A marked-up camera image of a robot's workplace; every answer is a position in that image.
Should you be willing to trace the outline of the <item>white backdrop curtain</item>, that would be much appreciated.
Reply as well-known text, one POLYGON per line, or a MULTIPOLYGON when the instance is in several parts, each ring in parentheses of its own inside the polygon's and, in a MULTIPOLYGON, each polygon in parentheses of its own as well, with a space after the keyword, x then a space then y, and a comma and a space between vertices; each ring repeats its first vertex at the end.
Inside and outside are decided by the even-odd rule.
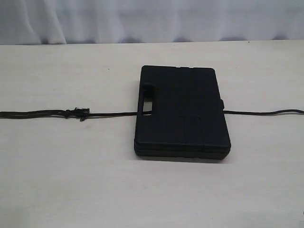
POLYGON ((301 0, 3 0, 0 42, 303 39, 301 0))

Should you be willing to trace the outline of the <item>black plastic carrying case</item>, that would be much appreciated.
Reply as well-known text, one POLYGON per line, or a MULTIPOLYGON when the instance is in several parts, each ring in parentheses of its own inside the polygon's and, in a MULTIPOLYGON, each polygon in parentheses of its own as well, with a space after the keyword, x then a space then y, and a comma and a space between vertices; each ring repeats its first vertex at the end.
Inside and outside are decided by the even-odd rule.
POLYGON ((134 135, 137 156, 222 160, 230 149, 213 68, 142 67, 134 135))

